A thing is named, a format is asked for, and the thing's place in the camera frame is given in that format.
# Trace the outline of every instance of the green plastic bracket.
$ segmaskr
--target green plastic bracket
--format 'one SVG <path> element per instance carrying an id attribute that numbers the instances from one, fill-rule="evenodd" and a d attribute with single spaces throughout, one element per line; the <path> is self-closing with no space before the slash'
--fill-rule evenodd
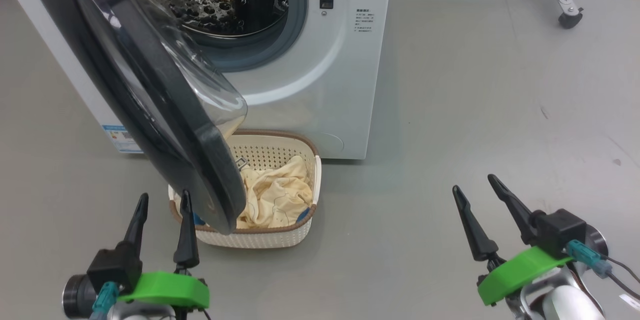
<path id="1" fill-rule="evenodd" d="M 118 301 L 132 300 L 201 309 L 209 307 L 210 294 L 195 277 L 158 271 L 142 274 L 132 293 L 118 297 Z"/>
<path id="2" fill-rule="evenodd" d="M 490 305 L 571 260 L 570 257 L 558 260 L 537 246 L 531 247 L 490 272 L 478 286 L 478 293 L 484 304 Z"/>

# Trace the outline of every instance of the black wheel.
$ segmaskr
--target black wheel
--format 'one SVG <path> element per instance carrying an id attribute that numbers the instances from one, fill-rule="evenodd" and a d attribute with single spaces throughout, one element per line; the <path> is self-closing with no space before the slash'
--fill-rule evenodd
<path id="1" fill-rule="evenodd" d="M 568 30 L 569 28 L 576 27 L 581 19 L 583 19 L 582 14 L 577 14 L 576 16 L 567 16 L 567 14 L 562 14 L 558 17 L 558 22 L 560 23 L 560 26 Z"/>

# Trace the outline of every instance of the cream colored garment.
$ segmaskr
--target cream colored garment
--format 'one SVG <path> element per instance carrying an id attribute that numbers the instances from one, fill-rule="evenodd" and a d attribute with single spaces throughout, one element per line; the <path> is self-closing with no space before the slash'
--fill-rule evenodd
<path id="1" fill-rule="evenodd" d="M 313 193 L 300 156 L 293 156 L 276 170 L 246 168 L 240 175 L 246 190 L 246 207 L 238 217 L 238 229 L 293 225 L 300 213 L 311 206 Z"/>

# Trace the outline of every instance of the teal connector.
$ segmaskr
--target teal connector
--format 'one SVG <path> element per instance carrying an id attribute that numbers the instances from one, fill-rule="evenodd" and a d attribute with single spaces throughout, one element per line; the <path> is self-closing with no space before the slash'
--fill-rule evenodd
<path id="1" fill-rule="evenodd" d="M 590 267 L 601 279 L 609 276 L 612 270 L 611 264 L 606 260 L 602 260 L 601 255 L 587 247 L 578 240 L 571 240 L 566 245 L 566 253 L 578 262 L 585 263 Z"/>
<path id="2" fill-rule="evenodd" d="M 113 281 L 105 282 L 91 307 L 93 313 L 89 319 L 101 320 L 107 318 L 109 310 L 114 306 L 119 295 L 118 284 Z"/>

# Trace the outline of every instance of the cable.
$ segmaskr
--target cable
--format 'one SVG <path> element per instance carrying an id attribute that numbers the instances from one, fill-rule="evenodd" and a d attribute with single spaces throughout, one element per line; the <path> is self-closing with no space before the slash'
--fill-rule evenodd
<path id="1" fill-rule="evenodd" d="M 638 293 L 634 292 L 633 290 L 631 290 L 628 286 L 626 286 L 625 284 L 622 283 L 622 281 L 620 281 L 614 274 L 612 274 L 611 272 L 608 273 L 608 276 L 610 279 L 613 280 L 613 282 L 615 282 L 615 284 L 617 286 L 620 286 L 620 288 L 622 288 L 622 290 L 626 291 L 629 295 L 635 297 L 637 300 L 640 301 L 640 295 L 638 295 Z"/>
<path id="2" fill-rule="evenodd" d="M 631 274 L 631 276 L 633 276 L 633 278 L 640 283 L 640 277 L 638 277 L 638 275 L 636 275 L 633 272 L 633 270 L 631 270 L 631 268 L 629 266 L 624 265 L 624 263 L 621 263 L 620 261 L 613 260 L 612 258 L 610 258 L 610 257 L 608 257 L 606 255 L 603 255 L 603 254 L 600 254 L 600 255 L 602 256 L 603 259 L 611 261 L 612 263 L 615 263 L 615 265 L 618 265 L 618 266 L 622 267 L 624 270 L 627 270 Z"/>

